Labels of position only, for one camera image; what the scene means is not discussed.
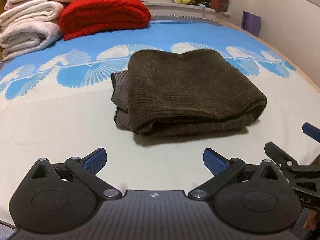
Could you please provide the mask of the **person's right hand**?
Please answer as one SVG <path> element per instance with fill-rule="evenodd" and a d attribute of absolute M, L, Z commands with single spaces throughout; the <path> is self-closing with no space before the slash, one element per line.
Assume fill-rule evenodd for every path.
<path fill-rule="evenodd" d="M 319 223 L 319 218 L 319 211 L 309 210 L 307 219 L 303 225 L 303 230 L 316 230 Z"/>

